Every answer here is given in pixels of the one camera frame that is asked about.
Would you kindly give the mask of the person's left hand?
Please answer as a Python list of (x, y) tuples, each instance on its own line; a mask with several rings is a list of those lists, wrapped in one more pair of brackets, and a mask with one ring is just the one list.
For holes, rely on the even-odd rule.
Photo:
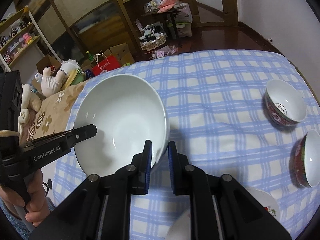
[(43, 173), (37, 170), (33, 178), (29, 181), (27, 191), (30, 195), (30, 201), (25, 204), (22, 197), (14, 190), (1, 185), (1, 199), (7, 210), (16, 218), (20, 219), (15, 206), (26, 207), (28, 213), (25, 215), (27, 222), (33, 226), (39, 226), (42, 221), (50, 214), (49, 206), (46, 200), (46, 192), (42, 185)]

